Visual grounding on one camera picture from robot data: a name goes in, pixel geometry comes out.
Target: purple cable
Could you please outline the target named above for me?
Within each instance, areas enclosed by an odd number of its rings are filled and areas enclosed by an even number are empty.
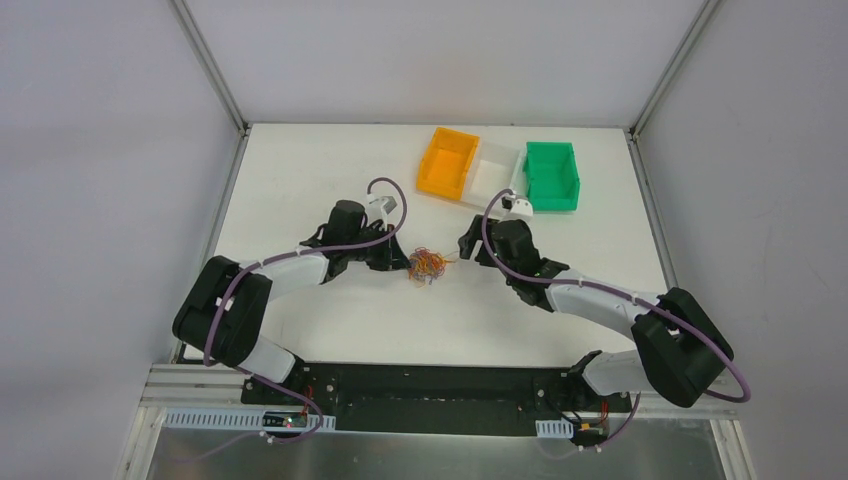
[[[282,393],[284,393],[284,394],[286,394],[290,397],[294,397],[294,398],[302,401],[303,403],[312,407],[312,409],[315,410],[315,413],[318,415],[318,424],[315,425],[314,427],[310,428],[309,430],[301,433],[300,435],[298,435],[296,437],[277,438],[277,437],[269,436],[268,438],[270,438],[274,443],[285,444],[285,443],[302,442],[303,440],[308,439],[312,435],[315,435],[315,433],[318,432],[318,430],[321,428],[321,426],[324,425],[324,412],[321,411],[321,409],[318,407],[318,405],[314,401],[312,401],[312,399],[310,399],[310,398],[308,398],[304,395],[301,395],[297,392],[294,392],[292,390],[289,390],[288,388],[277,385],[276,383],[272,382],[271,380],[268,380],[267,378],[262,377],[260,375],[253,374],[252,372],[249,372],[249,371],[247,371],[243,368],[236,367],[236,370],[238,370],[239,372],[244,373],[246,375],[252,375],[254,380],[257,380],[260,383],[264,383],[265,385],[268,385],[269,387],[271,387],[273,389],[276,389],[276,390],[278,390],[278,391],[280,391],[280,392],[282,392]],[[241,435],[233,437],[233,438],[227,440],[226,442],[218,445],[217,447],[215,447],[215,448],[213,448],[209,451],[203,452],[200,455],[197,455],[196,457],[168,458],[168,460],[170,460],[172,462],[176,462],[176,463],[199,462],[201,460],[204,460],[206,458],[211,457],[212,455],[214,455],[214,454],[216,454],[216,453],[218,453],[218,452],[220,452],[220,451],[222,451],[226,448],[229,448],[229,447],[235,445],[236,443],[244,440],[245,438],[247,438],[251,435],[256,435],[256,432],[251,431],[251,432],[242,433]]]
[[[215,455],[216,453],[220,452],[221,450],[224,450],[225,448],[229,448],[229,447],[231,447],[231,446],[235,445],[236,443],[238,443],[238,442],[240,442],[240,441],[244,440],[244,439],[245,439],[245,438],[247,438],[247,437],[252,437],[252,436],[257,436],[255,431],[253,431],[253,432],[244,432],[244,433],[242,433],[241,435],[235,436],[235,437],[233,437],[233,438],[231,438],[231,439],[227,440],[226,442],[224,442],[224,443],[222,443],[222,444],[218,445],[217,447],[215,447],[215,448],[213,448],[213,449],[211,449],[211,450],[208,450],[208,451],[206,451],[206,452],[203,452],[203,453],[201,453],[200,455],[197,455],[197,456],[195,456],[195,457],[189,457],[189,458],[171,458],[171,457],[166,457],[166,458],[167,458],[167,460],[168,460],[168,461],[170,461],[170,462],[174,462],[174,463],[194,463],[194,462],[199,462],[199,461],[201,461],[201,460],[204,460],[204,459],[206,459],[206,458],[211,457],[212,455]]]
[[[504,195],[511,195],[511,194],[513,194],[513,191],[508,189],[508,188],[498,192],[498,194],[495,195],[495,198],[493,198],[492,201],[489,202],[489,206],[486,207],[486,212],[483,214],[483,232],[482,232],[483,247],[486,249],[486,252],[489,253],[489,256],[492,257],[492,260],[495,261],[495,264],[498,265],[498,268],[500,268],[502,271],[506,272],[510,276],[515,277],[515,278],[522,280],[522,281],[525,281],[525,282],[541,283],[541,284],[545,284],[545,285],[551,285],[551,284],[554,284],[554,285],[578,285],[578,286],[581,285],[581,282],[579,282],[578,280],[572,280],[572,279],[567,279],[567,278],[536,278],[536,277],[528,277],[526,275],[522,275],[522,274],[510,269],[506,265],[504,265],[504,263],[497,257],[497,255],[495,255],[495,252],[492,251],[492,246],[489,245],[489,236],[486,232],[486,225],[487,225],[487,222],[489,221],[489,215],[491,214],[492,208],[494,207],[495,203],[497,203],[497,201],[500,200],[501,197],[503,197]],[[711,397],[719,398],[721,400],[726,400],[728,402],[733,402],[733,403],[745,403],[745,402],[747,402],[748,400],[751,399],[751,387],[748,385],[748,382],[745,380],[745,377],[742,375],[742,372],[740,372],[739,369],[736,367],[736,365],[733,364],[733,361],[730,360],[730,358],[728,358],[727,355],[725,355],[723,351],[721,351],[721,348],[719,348],[719,346],[716,345],[715,342],[710,340],[710,338],[707,337],[706,335],[704,335],[700,330],[698,330],[697,328],[695,328],[695,327],[689,325],[688,323],[684,322],[683,320],[678,318],[673,313],[667,312],[667,311],[657,307],[656,305],[653,305],[652,303],[648,302],[647,300],[643,300],[639,297],[634,298],[629,293],[622,292],[621,290],[619,290],[617,288],[613,288],[613,287],[610,287],[608,285],[604,285],[602,283],[588,282],[588,281],[583,281],[582,286],[594,288],[595,290],[600,290],[602,292],[606,292],[606,293],[609,293],[611,295],[615,295],[616,297],[623,298],[624,300],[627,300],[627,301],[634,301],[639,306],[647,308],[648,310],[651,310],[652,312],[655,312],[658,315],[665,317],[670,322],[677,325],[681,330],[685,330],[686,332],[692,334],[695,338],[697,338],[698,340],[703,342],[704,345],[706,345],[707,348],[709,348],[722,361],[722,363],[724,363],[724,366],[727,367],[727,369],[733,375],[733,378],[735,378],[736,381],[739,382],[739,386],[742,388],[742,395],[739,396],[739,397],[732,397],[730,395],[725,395],[723,393],[714,392],[712,390],[707,390],[707,392],[706,392],[707,395],[710,395]]]
[[[403,207],[403,212],[401,213],[400,221],[398,221],[397,226],[395,228],[393,228],[392,230],[390,230],[387,234],[383,235],[382,237],[380,237],[376,240],[371,240],[370,242],[357,243],[355,245],[336,245],[336,246],[329,246],[329,247],[310,248],[308,250],[303,250],[301,252],[280,253],[278,255],[274,255],[273,257],[266,258],[265,260],[262,261],[261,265],[260,265],[259,262],[256,262],[256,263],[253,263],[251,265],[244,267],[238,274],[236,274],[236,276],[233,278],[233,281],[230,282],[230,285],[227,287],[227,290],[224,292],[224,296],[221,297],[221,304],[218,305],[218,309],[215,311],[215,316],[212,317],[212,325],[210,325],[210,327],[209,327],[209,334],[206,336],[206,345],[203,347],[203,364],[204,365],[206,365],[207,367],[211,366],[210,357],[212,356],[212,342],[215,340],[215,334],[218,331],[218,325],[221,323],[221,318],[224,316],[224,308],[227,305],[227,302],[230,301],[230,298],[232,298],[233,292],[235,292],[238,284],[242,281],[242,279],[244,277],[247,276],[248,273],[258,269],[262,265],[270,265],[272,263],[276,263],[276,262],[279,262],[279,261],[282,261],[282,260],[286,260],[286,259],[289,259],[289,258],[296,257],[298,255],[312,255],[312,254],[322,253],[322,252],[341,252],[341,251],[345,251],[345,250],[358,250],[360,248],[373,247],[374,245],[378,245],[380,243],[383,243],[383,242],[389,240],[390,238],[392,238],[393,236],[395,236],[397,234],[398,230],[400,230],[400,228],[403,226],[403,223],[406,221],[406,195],[403,194],[403,190],[400,188],[400,185],[398,185],[391,178],[387,178],[387,177],[377,177],[374,180],[371,180],[371,182],[368,184],[368,188],[366,189],[366,191],[368,193],[371,193],[371,188],[374,186],[374,184],[379,183],[379,182],[386,182],[386,183],[390,184],[391,186],[393,186],[395,188],[395,190],[397,190],[398,195],[400,196],[400,201],[401,201],[401,206]]]
[[[636,416],[636,410],[639,409],[639,401],[640,400],[642,400],[642,392],[638,392],[636,394],[636,396],[633,398],[633,408],[630,409],[630,415],[627,415],[627,418],[624,419],[624,423],[622,423],[621,426],[618,427],[618,429],[615,431],[615,433],[610,435],[603,442],[597,444],[596,447],[598,447],[598,448],[605,447],[607,444],[609,444],[612,441],[613,438],[621,435],[621,432],[623,432],[624,429],[627,428],[628,425],[630,425],[630,421],[633,420],[633,417]],[[551,455],[550,453],[546,452],[545,449],[541,447],[541,445],[539,446],[539,452],[542,454],[543,457],[547,458],[548,460],[565,460],[566,458],[574,455],[575,453],[580,453],[582,451],[583,450],[572,450],[572,451],[566,453],[565,455],[556,456],[556,455]]]
[[[393,186],[395,188],[395,190],[397,190],[398,195],[400,196],[400,201],[401,201],[401,206],[403,207],[403,211],[401,212],[400,220],[398,221],[397,226],[395,228],[393,228],[392,230],[389,230],[388,233],[386,233],[386,235],[384,235],[384,236],[382,236],[382,237],[380,237],[376,240],[371,240],[370,242],[363,242],[363,243],[358,243],[358,244],[355,244],[355,245],[338,245],[338,246],[311,248],[311,249],[308,249],[308,250],[303,250],[301,252],[293,251],[293,252],[281,253],[281,254],[274,255],[272,257],[266,258],[265,260],[262,261],[261,264],[259,262],[256,262],[256,263],[253,263],[253,264],[248,265],[247,267],[243,268],[238,274],[236,274],[236,276],[233,278],[233,280],[227,286],[227,290],[224,292],[224,295],[221,297],[221,303],[218,305],[218,309],[215,310],[215,316],[212,317],[212,324],[209,326],[209,334],[206,336],[206,345],[204,345],[204,347],[203,347],[203,364],[204,365],[206,365],[207,367],[211,365],[210,357],[211,357],[211,354],[212,354],[212,343],[215,340],[215,334],[218,331],[218,326],[221,323],[221,318],[223,318],[223,316],[224,316],[225,306],[230,301],[230,298],[232,298],[233,292],[235,292],[235,289],[236,289],[236,287],[238,287],[238,284],[242,281],[242,279],[245,276],[247,276],[248,273],[258,269],[262,265],[270,265],[272,263],[276,263],[276,262],[279,262],[279,261],[282,261],[282,260],[293,258],[293,257],[299,256],[299,255],[312,255],[312,254],[322,253],[322,252],[339,252],[339,251],[344,251],[344,250],[358,250],[360,248],[373,247],[374,245],[378,245],[382,242],[385,242],[385,241],[391,239],[393,236],[395,236],[397,234],[398,230],[400,230],[401,227],[403,227],[404,222],[406,222],[406,210],[407,210],[406,195],[404,195],[403,189],[400,188],[400,185],[398,185],[397,182],[395,182],[391,178],[387,178],[387,177],[377,177],[374,180],[371,180],[371,182],[368,183],[368,187],[366,189],[367,193],[371,193],[371,188],[375,184],[380,183],[380,182],[386,182],[386,183],[390,184],[391,186]],[[300,395],[299,393],[293,392],[293,391],[291,391],[291,390],[289,390],[285,387],[277,385],[276,383],[272,382],[271,380],[268,380],[265,377],[255,375],[252,372],[249,372],[247,370],[244,370],[244,369],[238,368],[238,367],[236,367],[236,370],[238,370],[238,371],[240,371],[240,372],[242,372],[246,375],[252,375],[253,378],[256,379],[257,381],[264,383],[265,385],[268,385],[269,387],[276,389],[276,390],[278,390],[278,391],[280,391],[280,392],[282,392],[286,395],[289,395],[291,397],[302,400],[304,403],[306,403],[307,405],[312,407],[315,410],[315,413],[318,414],[318,424],[315,427],[311,428],[310,430],[303,432],[302,434],[300,434],[296,437],[276,438],[276,439],[274,439],[274,441],[276,443],[294,443],[294,442],[306,440],[307,438],[314,435],[315,432],[317,432],[318,429],[321,428],[321,426],[324,425],[324,412],[322,412],[321,409],[318,407],[318,405],[315,404],[315,402],[313,402],[312,400],[306,398],[303,395]],[[208,455],[211,455],[215,452],[219,452],[219,451],[223,450],[224,448],[227,448],[228,446],[232,445],[236,441],[238,441],[238,440],[233,440],[232,442],[227,442],[222,446],[216,447],[214,449],[214,451],[206,452],[203,455],[201,455],[198,458],[198,460],[202,460],[203,458],[206,458]]]

